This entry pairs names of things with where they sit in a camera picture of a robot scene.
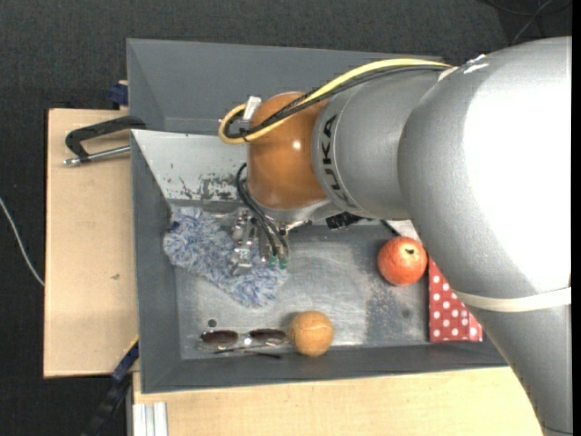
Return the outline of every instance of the yellow cable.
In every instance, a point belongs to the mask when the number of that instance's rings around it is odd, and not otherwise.
[[[222,139],[223,142],[225,142],[227,144],[244,144],[243,138],[238,137],[236,139],[232,139],[231,137],[228,137],[224,133],[224,131],[226,130],[226,127],[230,123],[231,119],[234,116],[236,116],[237,114],[239,114],[240,112],[243,112],[245,109],[246,109],[246,104],[240,104],[240,105],[235,106],[234,108],[232,108],[228,112],[228,114],[226,114],[226,116],[224,116],[224,118],[220,122],[220,127],[218,128],[218,136]]]
[[[371,71],[376,71],[376,70],[379,70],[382,68],[400,67],[400,66],[417,66],[419,64],[450,68],[449,64],[434,62],[431,60],[420,60],[417,58],[394,58],[391,60],[380,60],[377,62],[364,64],[363,66],[358,66],[357,68],[354,68],[354,69],[348,71],[347,73],[344,73],[344,74],[336,77],[332,81],[326,83],[325,85],[323,85],[322,87],[317,89],[315,92],[313,92],[308,97],[304,98],[302,101],[297,103],[295,106],[299,106],[299,105],[302,105],[306,102],[310,102],[311,100],[317,99],[317,98],[321,97],[322,95],[325,95],[326,93],[332,91],[337,86],[349,81],[349,79],[352,79],[352,78],[359,76],[361,74],[369,73]],[[279,120],[276,123],[270,124],[269,126],[263,128],[263,129],[260,129],[260,131],[257,131],[256,133],[247,134],[245,137],[238,137],[235,139],[227,137],[225,135],[224,131],[226,130],[226,127],[228,126],[230,120],[236,114],[239,114],[241,111],[243,111],[245,108],[246,108],[246,104],[240,104],[240,105],[234,107],[232,110],[230,110],[228,112],[228,114],[226,114],[224,119],[222,119],[222,122],[220,123],[220,127],[218,128],[218,135],[225,143],[227,143],[227,144],[244,144],[245,142],[253,141],[254,139],[258,139],[259,137],[269,133],[274,128],[279,127],[287,119],[290,118],[290,116],[289,116],[288,118],[284,118],[282,120]]]

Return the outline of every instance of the wooden table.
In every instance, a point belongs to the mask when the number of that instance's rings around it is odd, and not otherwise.
[[[68,168],[69,131],[125,111],[54,109],[48,121],[44,376],[110,373],[137,334],[128,156]],[[127,144],[128,134],[87,143]],[[170,436],[535,436],[508,367],[357,380],[142,394],[166,401]]]

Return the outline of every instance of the orange ball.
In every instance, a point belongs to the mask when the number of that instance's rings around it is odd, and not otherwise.
[[[319,357],[333,342],[333,323],[324,313],[299,313],[289,325],[288,335],[295,349],[303,355]]]
[[[415,239],[394,237],[381,247],[378,267],[386,281],[396,286],[407,286],[424,275],[428,267],[428,254]]]

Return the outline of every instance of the gray robot arm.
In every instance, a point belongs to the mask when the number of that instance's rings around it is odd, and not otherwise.
[[[339,208],[411,219],[546,435],[573,433],[571,44],[364,84],[332,99],[312,143]]]

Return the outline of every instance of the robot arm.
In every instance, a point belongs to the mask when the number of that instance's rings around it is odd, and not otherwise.
[[[411,220],[546,435],[573,433],[571,58],[564,37],[402,70],[249,145],[250,194],[280,224]]]

